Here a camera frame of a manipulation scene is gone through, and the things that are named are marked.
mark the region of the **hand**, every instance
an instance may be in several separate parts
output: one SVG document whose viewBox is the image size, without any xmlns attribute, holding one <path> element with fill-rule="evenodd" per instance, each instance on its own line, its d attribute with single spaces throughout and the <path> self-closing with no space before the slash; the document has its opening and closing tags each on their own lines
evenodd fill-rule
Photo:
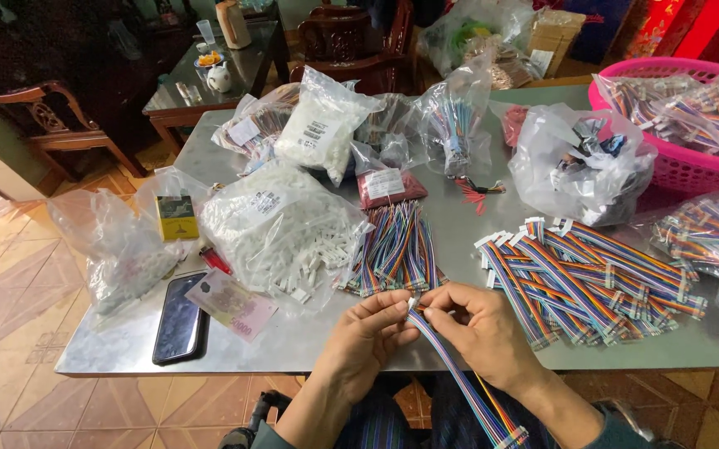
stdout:
<svg viewBox="0 0 719 449">
<path fill-rule="evenodd" d="M 428 306 L 425 319 L 490 385 L 517 397 L 548 381 L 551 372 L 536 359 L 503 294 L 450 282 L 420 303 Z"/>
<path fill-rule="evenodd" d="M 414 324 L 405 321 L 409 299 L 406 290 L 385 291 L 346 310 L 311 378 L 328 379 L 351 404 L 362 400 L 395 349 L 420 336 Z"/>
</svg>

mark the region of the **yellow cigarette pack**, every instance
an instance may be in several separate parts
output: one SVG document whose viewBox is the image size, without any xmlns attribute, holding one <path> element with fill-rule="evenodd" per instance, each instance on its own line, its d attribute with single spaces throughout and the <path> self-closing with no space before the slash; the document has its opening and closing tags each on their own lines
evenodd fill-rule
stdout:
<svg viewBox="0 0 719 449">
<path fill-rule="evenodd" d="M 199 238 L 199 225 L 195 222 L 190 197 L 157 197 L 156 205 L 164 241 Z"/>
</svg>

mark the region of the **banknote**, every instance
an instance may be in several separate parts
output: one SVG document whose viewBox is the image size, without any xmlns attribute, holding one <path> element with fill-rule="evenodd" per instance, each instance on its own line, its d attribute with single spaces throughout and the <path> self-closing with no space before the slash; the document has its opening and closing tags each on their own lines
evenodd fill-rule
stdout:
<svg viewBox="0 0 719 449">
<path fill-rule="evenodd" d="M 270 298 L 249 291 L 219 269 L 207 273 L 185 296 L 249 343 L 278 308 Z"/>
</svg>

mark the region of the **phone screen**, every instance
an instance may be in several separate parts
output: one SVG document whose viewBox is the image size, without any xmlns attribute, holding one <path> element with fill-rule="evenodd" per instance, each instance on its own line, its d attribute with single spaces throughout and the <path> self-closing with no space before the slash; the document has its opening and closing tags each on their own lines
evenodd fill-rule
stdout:
<svg viewBox="0 0 719 449">
<path fill-rule="evenodd" d="M 160 327 L 157 329 L 157 340 L 154 344 L 152 357 L 154 363 L 169 362 L 191 355 L 197 349 L 204 313 L 185 298 L 185 293 L 206 274 L 206 272 L 197 273 L 175 279 L 168 284 Z"/>
</svg>

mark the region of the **sleeve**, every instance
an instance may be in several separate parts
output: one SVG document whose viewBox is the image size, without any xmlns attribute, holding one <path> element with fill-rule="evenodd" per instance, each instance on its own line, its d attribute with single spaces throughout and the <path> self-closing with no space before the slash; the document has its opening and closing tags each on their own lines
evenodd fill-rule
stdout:
<svg viewBox="0 0 719 449">
<path fill-rule="evenodd" d="M 596 407 L 604 414 L 604 431 L 584 449 L 651 449 L 653 447 L 641 434 L 634 432 L 631 426 L 611 412 Z"/>
<path fill-rule="evenodd" d="M 252 449 L 295 449 L 295 447 L 284 441 L 276 431 L 271 429 L 271 426 L 265 424 L 265 421 L 260 421 Z"/>
</svg>

